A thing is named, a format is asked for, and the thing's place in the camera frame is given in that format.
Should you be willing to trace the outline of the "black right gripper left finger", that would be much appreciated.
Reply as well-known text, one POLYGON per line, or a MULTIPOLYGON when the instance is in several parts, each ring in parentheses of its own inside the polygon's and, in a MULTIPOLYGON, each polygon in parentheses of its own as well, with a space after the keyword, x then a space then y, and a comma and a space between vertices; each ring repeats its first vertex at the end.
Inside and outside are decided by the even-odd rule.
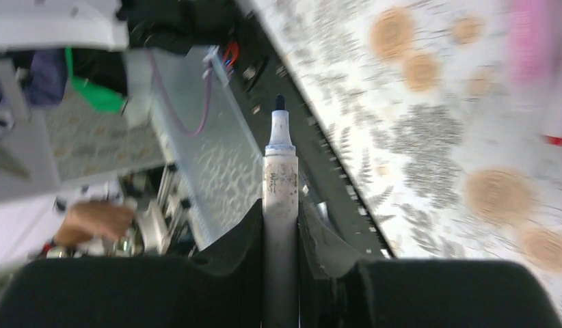
POLYGON ((261 211, 191 258, 30 262, 0 294, 0 327, 258 327, 261 211))

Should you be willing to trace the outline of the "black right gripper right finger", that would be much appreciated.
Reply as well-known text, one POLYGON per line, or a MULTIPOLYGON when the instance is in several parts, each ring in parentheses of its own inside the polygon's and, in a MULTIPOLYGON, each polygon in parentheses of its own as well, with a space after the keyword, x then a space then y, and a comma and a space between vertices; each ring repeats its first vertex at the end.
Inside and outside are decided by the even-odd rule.
POLYGON ((299 205, 302 327, 560 327, 541 284, 501 260, 365 256, 299 205))

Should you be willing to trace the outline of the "white marker blue cap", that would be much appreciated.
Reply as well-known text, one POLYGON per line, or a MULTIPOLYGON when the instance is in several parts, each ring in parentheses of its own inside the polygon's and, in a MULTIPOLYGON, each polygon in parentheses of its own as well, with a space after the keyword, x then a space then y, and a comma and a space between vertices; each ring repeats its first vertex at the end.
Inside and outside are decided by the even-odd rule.
POLYGON ((262 327, 299 325, 298 173, 289 112, 277 95, 263 157, 262 327))

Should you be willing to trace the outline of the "floral patterned table mat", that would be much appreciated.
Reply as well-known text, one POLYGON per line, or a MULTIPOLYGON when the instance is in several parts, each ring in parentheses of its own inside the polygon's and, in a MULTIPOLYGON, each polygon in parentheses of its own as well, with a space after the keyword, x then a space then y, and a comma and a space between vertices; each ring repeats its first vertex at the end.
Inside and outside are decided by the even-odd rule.
POLYGON ((525 264, 562 315, 562 147, 508 75, 510 1, 255 1, 394 254, 525 264))

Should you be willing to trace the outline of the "pink highlighter marker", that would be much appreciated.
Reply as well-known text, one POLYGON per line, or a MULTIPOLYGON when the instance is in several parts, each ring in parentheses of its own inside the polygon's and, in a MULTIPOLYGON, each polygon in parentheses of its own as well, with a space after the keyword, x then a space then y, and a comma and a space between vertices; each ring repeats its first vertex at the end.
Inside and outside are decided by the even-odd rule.
POLYGON ((556 1, 510 2, 509 59, 515 84, 523 86, 542 82, 550 75, 557 12, 556 1))

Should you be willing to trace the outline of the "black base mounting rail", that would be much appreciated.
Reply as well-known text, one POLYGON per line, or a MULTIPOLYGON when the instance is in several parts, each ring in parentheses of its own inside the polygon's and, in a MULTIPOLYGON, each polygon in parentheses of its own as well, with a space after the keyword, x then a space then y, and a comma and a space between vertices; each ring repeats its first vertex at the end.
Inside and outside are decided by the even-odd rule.
POLYGON ((355 250, 392 257, 386 239, 258 18, 249 14, 240 20, 233 35, 240 55, 230 88, 258 147, 264 148, 269 141, 271 112, 276 96, 282 95, 290 113, 301 180, 311 201, 325 204, 327 224, 355 250))

